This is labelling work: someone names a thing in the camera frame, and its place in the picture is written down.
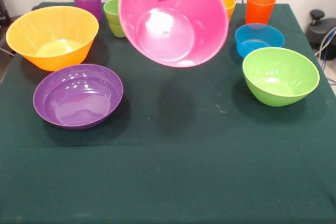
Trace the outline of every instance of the bowl rim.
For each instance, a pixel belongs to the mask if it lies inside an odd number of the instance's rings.
[[[94,23],[95,23],[95,27],[96,27],[96,31],[94,32],[94,35],[92,36],[92,38],[85,44],[83,44],[80,48],[74,50],[74,51],[71,51],[71,52],[68,52],[66,54],[58,54],[58,55],[54,55],[54,56],[50,56],[50,57],[36,57],[35,55],[31,55],[31,54],[25,54],[19,50],[16,50],[15,47],[13,47],[11,45],[11,42],[10,42],[10,39],[9,38],[9,34],[11,32],[11,30],[13,29],[13,25],[16,24],[17,22],[19,22],[21,19],[24,19],[26,18],[27,16],[30,16],[30,15],[34,15],[35,13],[37,12],[43,12],[45,9],[63,9],[63,8],[67,8],[67,9],[76,9],[78,10],[79,12],[83,12],[83,13],[86,13],[88,15],[90,15],[91,17],[94,18]],[[48,59],[48,58],[54,58],[54,57],[59,57],[59,56],[63,56],[63,55],[67,55],[67,54],[70,54],[70,53],[73,53],[73,52],[76,52],[80,49],[82,49],[83,47],[85,47],[86,45],[88,45],[89,43],[91,43],[94,38],[96,37],[96,35],[98,34],[98,31],[99,31],[99,22],[98,20],[96,19],[96,17],[90,13],[89,11],[87,10],[84,10],[82,8],[79,8],[79,7],[75,7],[75,6],[69,6],[69,5],[55,5],[55,6],[46,6],[46,7],[42,7],[42,8],[39,8],[39,9],[36,9],[36,10],[33,10],[33,11],[30,11],[30,12],[27,12],[25,13],[24,15],[22,15],[20,18],[16,19],[8,28],[7,32],[6,32],[6,42],[7,44],[9,45],[10,48],[12,48],[16,53],[20,54],[20,55],[24,55],[26,57],[31,57],[31,58],[45,58],[45,59]]]
[[[106,13],[108,13],[108,14],[112,14],[112,15],[119,16],[119,11],[118,11],[118,13],[112,13],[112,12],[109,12],[109,11],[106,9],[106,7],[107,7],[107,5],[108,5],[109,3],[111,3],[111,2],[115,2],[115,1],[118,2],[118,7],[119,7],[119,0],[107,0],[107,1],[103,4],[103,10],[104,10],[104,12],[106,12]]]
[[[92,122],[89,122],[89,123],[85,123],[85,124],[76,124],[76,125],[60,124],[60,123],[55,123],[55,122],[49,120],[48,118],[46,118],[45,116],[43,116],[43,115],[40,113],[40,111],[37,109],[37,107],[36,107],[36,102],[35,102],[35,96],[36,96],[36,93],[37,93],[37,91],[39,90],[39,88],[40,88],[40,86],[42,85],[42,83],[43,83],[44,81],[46,81],[47,79],[50,79],[53,75],[55,75],[56,73],[58,73],[58,72],[60,72],[60,71],[63,71],[63,70],[68,69],[68,68],[77,68],[77,67],[81,67],[81,66],[84,66],[84,67],[85,67],[85,66],[99,67],[100,69],[104,69],[104,70],[106,70],[106,71],[109,71],[110,73],[112,73],[112,74],[117,78],[118,83],[119,83],[120,86],[121,86],[121,95],[120,95],[120,97],[118,97],[117,102],[116,102],[114,108],[113,108],[110,112],[108,112],[106,115],[102,116],[101,118],[96,119],[96,120],[94,120],[94,121],[92,121]],[[80,128],[80,127],[85,127],[85,126],[87,126],[87,125],[95,124],[95,123],[97,123],[97,122],[99,122],[99,121],[101,121],[101,120],[107,118],[107,117],[108,117],[113,111],[115,111],[116,108],[119,106],[119,104],[120,104],[120,102],[121,102],[121,100],[122,100],[122,97],[123,97],[123,93],[124,93],[124,87],[123,87],[122,81],[121,81],[120,77],[119,77],[114,71],[112,71],[111,69],[109,69],[109,68],[107,68],[107,67],[104,67],[104,66],[101,66],[101,65],[97,65],[97,64],[77,64],[77,65],[72,65],[72,66],[67,66],[67,67],[61,68],[61,69],[59,69],[59,70],[57,70],[57,71],[55,71],[55,72],[52,72],[51,74],[47,75],[46,77],[44,77],[43,80],[37,85],[37,87],[36,87],[36,89],[35,89],[35,91],[34,91],[34,94],[33,94],[33,106],[34,106],[34,109],[35,109],[36,113],[37,113],[42,119],[44,119],[45,121],[47,121],[47,122],[50,123],[50,124],[53,124],[53,125],[58,126],[58,127],[63,127],[63,128],[66,127],[66,128],[68,128],[68,129],[72,129],[72,128]]]
[[[239,40],[239,39],[238,39],[238,36],[237,36],[237,33],[238,33],[239,31],[241,31],[243,28],[248,27],[248,26],[251,26],[251,25],[252,25],[252,26],[253,26],[253,25],[260,25],[260,26],[263,26],[263,27],[269,27],[269,28],[272,29],[273,31],[276,31],[276,32],[282,37],[282,43],[281,43],[280,46],[277,46],[277,47],[283,47],[283,45],[285,44],[285,37],[284,37],[283,33],[282,33],[279,29],[275,28],[274,26],[270,26],[270,25],[262,24],[262,23],[249,23],[249,24],[244,24],[244,25],[240,26],[240,27],[236,30],[236,32],[235,32],[236,42],[238,42],[239,44],[241,44],[241,46],[243,46],[243,47],[245,47],[245,48],[247,48],[247,49],[249,49],[249,50],[253,50],[253,48],[250,48],[250,47],[247,47],[247,46],[243,45],[243,41],[242,41],[242,40]]]
[[[261,87],[259,87],[258,84],[256,84],[254,81],[252,81],[246,74],[245,74],[245,65],[246,65],[246,60],[250,57],[253,57],[253,54],[255,54],[255,52],[257,51],[260,51],[260,50],[279,50],[279,51],[289,51],[291,53],[293,53],[294,55],[300,57],[300,58],[303,58],[306,62],[308,62],[308,64],[310,64],[312,66],[312,68],[314,69],[316,75],[317,75],[317,81],[315,83],[315,85],[307,92],[305,93],[301,93],[301,94],[295,94],[295,95],[279,95],[279,94],[275,94],[273,92],[269,92],[269,91],[266,91],[264,89],[262,89]],[[250,82],[252,83],[256,88],[258,88],[259,90],[267,93],[267,94],[272,94],[274,96],[277,96],[277,97],[285,97],[285,98],[297,98],[297,97],[301,97],[301,96],[305,96],[309,93],[311,93],[312,91],[314,91],[316,89],[316,87],[319,85],[320,83],[320,72],[319,70],[317,69],[316,65],[310,60],[308,59],[306,56],[304,56],[303,54],[300,54],[299,52],[296,52],[294,50],[291,50],[291,49],[288,49],[288,48],[282,48],[282,47],[264,47],[264,48],[259,48],[259,49],[256,49],[252,52],[250,52],[243,60],[243,64],[242,64],[242,69],[243,69],[243,73],[244,73],[244,76],[245,78]]]
[[[161,61],[161,60],[156,60],[155,58],[152,58],[152,57],[148,57],[148,54],[142,50],[138,45],[136,45],[134,43],[134,40],[131,40],[129,39],[129,30],[128,29],[125,29],[124,28],[124,20],[122,18],[122,15],[121,15],[121,4],[122,4],[122,0],[119,0],[118,2],[118,10],[119,10],[119,20],[120,20],[120,24],[121,24],[121,27],[125,33],[125,36],[126,38],[128,39],[128,41],[131,43],[131,45],[138,51],[140,52],[143,56],[145,56],[146,58],[148,58],[149,60],[157,63],[157,64],[161,64],[161,65],[164,65],[164,66],[167,66],[167,67],[172,67],[172,68],[192,68],[192,67],[196,67],[196,66],[199,66],[199,65],[202,65],[203,63],[206,63],[208,62],[209,60],[211,60],[212,58],[214,58],[218,52],[222,49],[223,45],[225,44],[225,41],[228,37],[228,32],[229,32],[229,21],[228,21],[228,15],[227,15],[227,12],[226,12],[226,9],[225,9],[225,6],[224,6],[224,3],[222,0],[218,0],[219,3],[221,3],[221,8],[222,8],[222,11],[224,13],[224,18],[225,18],[225,23],[226,23],[226,26],[225,26],[225,30],[224,30],[224,34],[223,34],[223,38],[222,40],[220,41],[220,43],[218,44],[217,48],[211,53],[209,54],[206,58],[202,59],[201,61],[197,62],[197,64],[192,64],[192,65],[177,65],[176,63],[177,62],[180,62],[182,60],[177,60],[177,61]]]
[[[233,1],[233,4],[231,4],[230,6],[225,6],[226,10],[231,10],[231,9],[236,7],[236,4],[237,4],[236,0],[231,0],[231,1]]]

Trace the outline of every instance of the yellow bowl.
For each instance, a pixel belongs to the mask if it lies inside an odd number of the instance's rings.
[[[82,63],[98,29],[98,21],[90,12],[72,6],[52,6],[15,20],[6,41],[39,68],[56,71]]]

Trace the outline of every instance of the green cup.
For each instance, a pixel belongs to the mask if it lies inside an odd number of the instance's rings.
[[[104,4],[104,13],[109,22],[109,26],[113,35],[116,37],[122,38],[125,37],[125,33],[122,30],[119,21],[119,14],[118,14],[118,1],[119,0],[109,0]]]

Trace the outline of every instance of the green bowl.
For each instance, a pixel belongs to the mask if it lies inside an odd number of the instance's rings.
[[[246,83],[253,95],[269,106],[295,103],[319,84],[316,66],[305,56],[279,47],[260,48],[243,61]]]

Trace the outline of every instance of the black object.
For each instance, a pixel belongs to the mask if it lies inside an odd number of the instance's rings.
[[[90,130],[43,121],[32,97],[50,72],[14,57],[0,86],[0,223],[334,223],[335,95],[321,75],[295,104],[257,101],[235,46],[245,7],[216,57],[186,69],[146,59],[104,17],[84,63],[115,71],[124,97]],[[321,70],[289,5],[269,24]]]
[[[8,11],[3,0],[0,0],[0,26],[9,26],[11,23]]]
[[[314,9],[310,12],[310,16],[313,19],[311,24],[315,25],[316,21],[319,21],[320,19],[324,18],[325,14],[324,11],[322,10]]]
[[[310,12],[312,18],[311,24],[307,27],[306,37],[312,49],[319,50],[323,38],[326,34],[336,26],[336,18],[325,18],[324,12],[314,9]],[[326,56],[326,60],[336,58],[336,36],[330,41],[329,46],[322,51],[322,57]]]

